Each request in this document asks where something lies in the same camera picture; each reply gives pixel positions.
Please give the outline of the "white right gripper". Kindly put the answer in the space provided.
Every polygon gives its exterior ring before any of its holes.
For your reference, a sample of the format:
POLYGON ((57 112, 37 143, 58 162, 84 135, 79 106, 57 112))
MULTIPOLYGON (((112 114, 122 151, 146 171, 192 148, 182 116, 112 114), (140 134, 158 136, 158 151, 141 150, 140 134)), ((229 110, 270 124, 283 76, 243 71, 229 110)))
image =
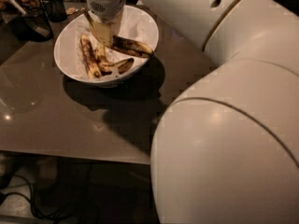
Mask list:
POLYGON ((84 10, 83 14, 90 24, 91 33, 108 48, 113 44, 112 35, 118 35, 120 32, 125 2, 126 0, 86 0, 89 12, 84 10), (105 24, 110 22, 112 30, 105 24))

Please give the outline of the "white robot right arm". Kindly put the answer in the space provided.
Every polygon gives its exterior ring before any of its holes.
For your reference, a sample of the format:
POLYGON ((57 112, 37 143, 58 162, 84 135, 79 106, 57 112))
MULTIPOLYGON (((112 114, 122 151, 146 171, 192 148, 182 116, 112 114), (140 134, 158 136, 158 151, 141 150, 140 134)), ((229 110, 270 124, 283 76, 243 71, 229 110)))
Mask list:
POLYGON ((216 64, 164 112, 161 224, 299 224, 299 20, 273 0, 140 0, 216 64))

